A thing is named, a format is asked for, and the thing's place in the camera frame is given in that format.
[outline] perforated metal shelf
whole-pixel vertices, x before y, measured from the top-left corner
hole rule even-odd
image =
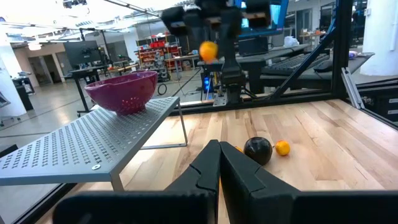
[[[88,113],[0,158],[0,185],[112,181],[179,101],[150,100],[127,116],[102,108]]]

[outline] wooden table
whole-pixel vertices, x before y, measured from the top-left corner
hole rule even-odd
[[[317,47],[319,42],[320,42],[320,36],[323,34],[306,34],[306,35],[300,35],[301,38],[306,39],[312,39],[312,37],[314,38],[314,44],[312,44],[312,41],[310,40],[310,46],[313,48]]]
[[[287,157],[274,152],[264,168],[300,190],[398,189],[398,132],[341,100],[191,114],[184,122],[188,147],[139,151],[121,173],[126,190],[163,190],[209,140],[243,148],[254,136],[290,143]],[[169,117],[146,144],[183,141],[180,132],[179,118]],[[68,195],[83,190],[112,186],[80,184]],[[50,219],[48,212],[38,223]],[[228,223],[222,191],[218,220]]]
[[[119,73],[119,76],[121,76],[121,75],[122,75],[122,72],[125,72],[126,70],[130,70],[130,69],[136,68],[136,67],[138,67],[138,64],[129,65],[129,66],[126,66],[126,67],[123,67],[123,68],[111,69],[111,70],[108,70],[108,72],[109,72],[109,73]]]

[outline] computer monitor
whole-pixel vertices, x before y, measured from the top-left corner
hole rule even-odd
[[[67,42],[64,43],[63,46],[65,47],[71,66],[101,60],[101,55],[95,40]]]
[[[249,20],[244,18],[242,19],[242,34],[239,37],[250,37],[250,36],[265,36],[265,35],[277,35],[281,34],[284,29],[285,16],[287,12],[287,5],[289,0],[271,0],[270,1],[270,9],[271,9],[271,25],[264,28],[250,28]],[[245,9],[246,8],[246,0],[235,0],[235,5]]]

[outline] ceiling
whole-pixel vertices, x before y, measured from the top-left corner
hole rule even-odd
[[[71,0],[13,0],[2,4],[0,17],[8,25],[3,25],[10,42],[54,42],[80,39],[79,28],[95,28],[106,32],[126,32],[127,28],[143,22],[158,21],[155,16],[122,7],[118,4],[131,4],[142,9],[160,12],[176,4],[190,3],[181,0],[78,0],[81,4],[68,5]]]

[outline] desk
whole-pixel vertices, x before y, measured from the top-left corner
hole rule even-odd
[[[84,68],[84,69],[79,69],[79,70],[74,70],[70,71],[72,75],[69,76],[64,76],[64,79],[74,79],[77,90],[79,91],[79,95],[81,98],[81,102],[83,103],[83,106],[85,108],[84,111],[77,111],[77,116],[80,117],[81,113],[89,113],[90,110],[88,109],[87,102],[85,99],[85,96],[83,94],[83,90],[81,89],[79,79],[81,78],[86,78],[86,77],[92,77],[94,76],[96,78],[96,81],[98,82],[100,80],[100,76],[98,75],[98,69],[104,69],[106,66],[97,66],[97,67],[90,67],[90,68]]]
[[[107,70],[107,72],[109,72],[109,73],[119,73],[119,76],[122,76],[122,72],[126,72],[127,70],[135,68],[135,67],[138,67],[138,64],[129,65],[129,66],[126,66],[126,67],[123,67],[123,68],[116,68],[116,69]]]
[[[308,47],[308,44],[301,44],[295,47],[289,48],[277,48],[270,50],[267,54],[253,55],[248,57],[237,56],[236,61],[240,64],[242,70],[249,72],[249,86],[250,91],[253,93],[264,93],[260,76],[261,68],[267,65],[267,61],[272,58],[282,57],[291,53],[298,54],[304,51],[304,48]],[[214,60],[212,62],[198,62],[199,66],[204,67],[209,72],[220,72],[224,64],[224,58]]]
[[[32,83],[30,82],[30,79],[28,77],[13,78],[12,82],[14,82],[15,86],[17,86],[17,85],[19,85],[19,86],[29,85],[30,91],[27,90],[26,93],[27,94],[34,94],[35,93],[35,90],[33,89]]]
[[[356,57],[348,61],[348,68],[352,73],[357,71],[370,57]],[[260,79],[264,86],[280,86],[287,78],[287,75],[261,75]],[[331,86],[332,72],[323,72],[316,74],[312,68],[304,71],[292,87],[329,89]]]
[[[322,36],[322,35],[324,35],[324,34],[307,34],[307,35],[301,35],[300,37],[302,39],[309,38],[310,39],[310,46],[312,47],[312,49],[315,49],[315,47],[317,47],[319,45],[320,36]]]
[[[175,72],[177,72],[177,78],[180,79],[180,73],[178,72],[178,65],[177,65],[177,61],[181,61],[181,60],[187,60],[187,59],[191,59],[192,60],[192,65],[193,65],[193,69],[195,69],[195,59],[199,59],[199,55],[187,55],[187,56],[181,56],[181,57],[177,57],[177,58],[170,58],[170,59],[165,59],[165,62],[175,62]]]

